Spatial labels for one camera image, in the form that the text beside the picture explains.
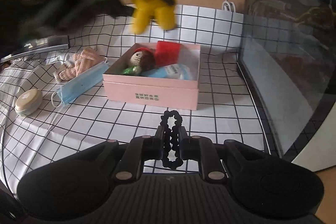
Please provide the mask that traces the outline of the red cloth item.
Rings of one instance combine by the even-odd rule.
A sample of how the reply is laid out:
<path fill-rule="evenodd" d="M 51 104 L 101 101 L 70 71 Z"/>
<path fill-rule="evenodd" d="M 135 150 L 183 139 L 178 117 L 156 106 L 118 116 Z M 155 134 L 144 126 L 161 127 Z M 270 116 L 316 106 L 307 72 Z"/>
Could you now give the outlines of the red cloth item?
<path fill-rule="evenodd" d="M 154 52 L 157 67 L 176 64 L 181 45 L 175 42 L 158 41 Z"/>

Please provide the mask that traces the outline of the pink striped knitted cloth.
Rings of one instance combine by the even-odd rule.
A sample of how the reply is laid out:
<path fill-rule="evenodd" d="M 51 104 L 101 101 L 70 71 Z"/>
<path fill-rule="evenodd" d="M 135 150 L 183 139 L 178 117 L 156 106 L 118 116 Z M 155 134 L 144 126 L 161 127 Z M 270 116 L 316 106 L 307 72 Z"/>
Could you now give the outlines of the pink striped knitted cloth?
<path fill-rule="evenodd" d="M 72 60 L 64 62 L 53 75 L 57 83 L 70 81 L 104 60 L 94 49 L 87 47 L 80 53 L 74 53 Z"/>

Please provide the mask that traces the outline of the black monitor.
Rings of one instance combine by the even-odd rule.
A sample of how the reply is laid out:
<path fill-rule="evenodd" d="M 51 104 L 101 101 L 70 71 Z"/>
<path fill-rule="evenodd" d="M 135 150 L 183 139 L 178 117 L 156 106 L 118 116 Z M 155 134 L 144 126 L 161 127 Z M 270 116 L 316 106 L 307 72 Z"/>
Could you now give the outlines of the black monitor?
<path fill-rule="evenodd" d="M 8 62 L 13 59 L 35 55 L 39 53 L 46 53 L 52 51 L 68 50 L 70 47 L 70 40 L 67 35 L 64 36 L 50 36 L 48 38 L 34 39 L 27 42 L 23 47 L 7 54 L 1 58 L 1 63 Z"/>

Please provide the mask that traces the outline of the blue tissue packet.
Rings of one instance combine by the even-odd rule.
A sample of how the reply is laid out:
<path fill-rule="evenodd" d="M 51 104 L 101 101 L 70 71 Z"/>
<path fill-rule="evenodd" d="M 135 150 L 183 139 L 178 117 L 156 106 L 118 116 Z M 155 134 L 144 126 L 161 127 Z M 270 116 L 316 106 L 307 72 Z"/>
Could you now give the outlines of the blue tissue packet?
<path fill-rule="evenodd" d="M 152 77 L 157 79 L 175 79 L 192 81 L 193 75 L 189 67 L 183 64 L 171 64 L 150 71 L 141 73 L 143 77 Z"/>

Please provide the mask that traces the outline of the round beige zip pouch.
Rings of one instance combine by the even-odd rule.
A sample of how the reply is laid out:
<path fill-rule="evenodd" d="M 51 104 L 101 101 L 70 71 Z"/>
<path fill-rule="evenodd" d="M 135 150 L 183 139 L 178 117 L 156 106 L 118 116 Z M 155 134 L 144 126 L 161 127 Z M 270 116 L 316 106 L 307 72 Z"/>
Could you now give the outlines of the round beige zip pouch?
<path fill-rule="evenodd" d="M 42 100 L 42 92 L 39 89 L 30 89 L 18 97 L 15 112 L 20 116 L 28 116 L 39 108 Z"/>

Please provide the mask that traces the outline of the yellow plush toy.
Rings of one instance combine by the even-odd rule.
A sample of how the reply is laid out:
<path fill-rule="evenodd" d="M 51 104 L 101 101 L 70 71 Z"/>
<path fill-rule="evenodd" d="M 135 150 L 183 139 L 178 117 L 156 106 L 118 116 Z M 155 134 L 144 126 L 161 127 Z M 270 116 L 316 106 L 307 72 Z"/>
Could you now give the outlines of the yellow plush toy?
<path fill-rule="evenodd" d="M 169 6 L 163 0 L 132 0 L 135 11 L 132 15 L 132 32 L 140 35 L 145 32 L 150 21 L 154 21 L 161 29 L 169 31 L 175 28 L 175 4 Z"/>

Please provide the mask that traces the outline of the pink cardboard box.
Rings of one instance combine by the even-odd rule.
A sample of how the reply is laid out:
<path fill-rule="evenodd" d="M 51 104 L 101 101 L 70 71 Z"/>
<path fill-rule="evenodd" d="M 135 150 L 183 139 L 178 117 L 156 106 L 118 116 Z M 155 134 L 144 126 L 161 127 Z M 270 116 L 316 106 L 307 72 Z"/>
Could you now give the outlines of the pink cardboard box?
<path fill-rule="evenodd" d="M 105 95 L 109 100 L 140 105 L 197 110 L 201 46 L 181 44 L 178 64 L 189 67 L 193 80 L 156 79 L 142 76 L 124 76 L 132 53 L 141 47 L 154 50 L 156 43 L 135 43 L 103 74 Z"/>

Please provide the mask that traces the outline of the glass tank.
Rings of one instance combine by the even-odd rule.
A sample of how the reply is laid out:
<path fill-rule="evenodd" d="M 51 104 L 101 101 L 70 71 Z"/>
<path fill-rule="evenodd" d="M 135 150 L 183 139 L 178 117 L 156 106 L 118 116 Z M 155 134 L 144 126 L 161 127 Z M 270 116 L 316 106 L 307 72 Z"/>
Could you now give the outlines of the glass tank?
<path fill-rule="evenodd" d="M 245 0 L 239 65 L 270 153 L 294 160 L 335 104 L 335 0 Z"/>

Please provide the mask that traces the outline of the blue face mask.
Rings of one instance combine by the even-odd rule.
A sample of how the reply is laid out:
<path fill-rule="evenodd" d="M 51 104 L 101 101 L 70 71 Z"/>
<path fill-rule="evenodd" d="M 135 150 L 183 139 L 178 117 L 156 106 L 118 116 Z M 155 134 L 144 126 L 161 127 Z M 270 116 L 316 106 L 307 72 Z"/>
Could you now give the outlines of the blue face mask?
<path fill-rule="evenodd" d="M 102 82 L 103 74 L 108 68 L 108 60 L 104 58 L 102 62 L 62 85 L 51 95 L 52 106 L 57 108 L 76 100 L 83 93 Z"/>

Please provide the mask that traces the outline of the crochet doll green dress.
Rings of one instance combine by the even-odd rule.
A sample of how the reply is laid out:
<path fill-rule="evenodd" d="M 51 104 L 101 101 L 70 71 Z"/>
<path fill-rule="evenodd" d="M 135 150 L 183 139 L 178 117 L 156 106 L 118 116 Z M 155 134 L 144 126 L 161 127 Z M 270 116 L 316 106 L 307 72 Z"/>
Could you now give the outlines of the crochet doll green dress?
<path fill-rule="evenodd" d="M 122 75 L 139 76 L 142 72 L 150 71 L 156 66 L 154 53 L 148 48 L 136 49 L 130 57 L 127 68 L 122 71 Z"/>

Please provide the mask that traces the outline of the checkered white tablecloth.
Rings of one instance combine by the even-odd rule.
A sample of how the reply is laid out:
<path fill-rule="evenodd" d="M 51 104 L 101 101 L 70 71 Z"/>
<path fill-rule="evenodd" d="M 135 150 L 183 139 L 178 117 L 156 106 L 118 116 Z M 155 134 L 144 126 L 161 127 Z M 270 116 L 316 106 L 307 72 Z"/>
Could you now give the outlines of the checkered white tablecloth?
<path fill-rule="evenodd" d="M 153 22 L 141 35 L 131 33 L 131 18 L 100 15 L 69 36 L 67 50 L 21 57 L 1 71 L 1 182 L 6 189 L 15 193 L 27 172 L 106 139 L 127 143 L 154 134 L 164 112 L 158 106 L 163 96 L 139 85 L 134 91 L 112 91 L 110 100 L 98 83 L 66 106 L 60 104 L 61 85 L 53 73 L 88 47 L 113 64 L 137 43 L 198 46 L 197 109 L 179 110 L 187 133 L 214 143 L 235 139 L 269 152 L 256 101 L 238 68 L 239 43 L 252 20 L 187 5 L 177 6 L 175 14 L 176 29 L 164 31 Z"/>

